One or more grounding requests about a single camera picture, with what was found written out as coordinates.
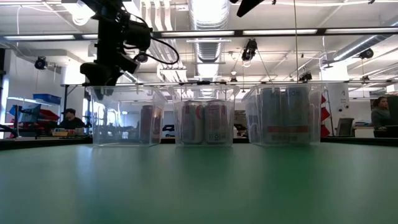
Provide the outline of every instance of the person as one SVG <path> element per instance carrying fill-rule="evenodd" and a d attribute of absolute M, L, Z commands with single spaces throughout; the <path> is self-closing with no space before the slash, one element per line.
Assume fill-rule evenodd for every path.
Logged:
<path fill-rule="evenodd" d="M 373 102 L 371 119 L 375 130 L 387 130 L 386 125 L 390 123 L 391 117 L 386 97 L 379 97 Z"/>
<path fill-rule="evenodd" d="M 85 126 L 84 122 L 80 118 L 76 117 L 76 111 L 74 109 L 66 109 L 62 114 L 65 115 L 65 118 L 60 123 L 61 128 L 75 129 L 83 128 Z"/>

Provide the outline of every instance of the cap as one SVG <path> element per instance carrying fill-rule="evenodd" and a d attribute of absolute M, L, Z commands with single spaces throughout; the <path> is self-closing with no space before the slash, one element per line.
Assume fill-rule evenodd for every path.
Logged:
<path fill-rule="evenodd" d="M 62 112 L 61 114 L 65 114 L 65 113 L 67 113 L 67 112 L 73 113 L 74 115 L 76 115 L 76 110 L 74 110 L 74 109 L 72 109 L 72 108 L 66 109 L 66 110 L 65 110 L 64 112 Z"/>

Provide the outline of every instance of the transparent storage container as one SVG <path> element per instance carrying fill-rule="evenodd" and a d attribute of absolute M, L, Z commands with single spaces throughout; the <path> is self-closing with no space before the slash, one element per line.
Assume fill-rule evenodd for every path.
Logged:
<path fill-rule="evenodd" d="M 178 146 L 230 146 L 238 86 L 172 86 L 175 143 Z"/>
<path fill-rule="evenodd" d="M 257 85 L 244 96 L 250 143 L 320 142 L 321 85 Z"/>
<path fill-rule="evenodd" d="M 166 98 L 146 86 L 88 87 L 94 146 L 153 146 L 160 143 Z"/>

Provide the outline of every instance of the woman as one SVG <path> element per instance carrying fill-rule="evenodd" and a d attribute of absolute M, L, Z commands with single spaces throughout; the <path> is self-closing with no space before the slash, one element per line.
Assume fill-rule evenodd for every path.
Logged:
<path fill-rule="evenodd" d="M 372 124 L 375 130 L 386 130 L 390 123 L 390 111 L 386 97 L 379 97 L 373 102 Z"/>

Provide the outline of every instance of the green table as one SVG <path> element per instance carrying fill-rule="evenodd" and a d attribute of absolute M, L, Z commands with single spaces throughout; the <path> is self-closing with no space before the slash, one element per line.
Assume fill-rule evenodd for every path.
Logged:
<path fill-rule="evenodd" d="M 398 148 L 0 151 L 0 223 L 397 223 Z"/>

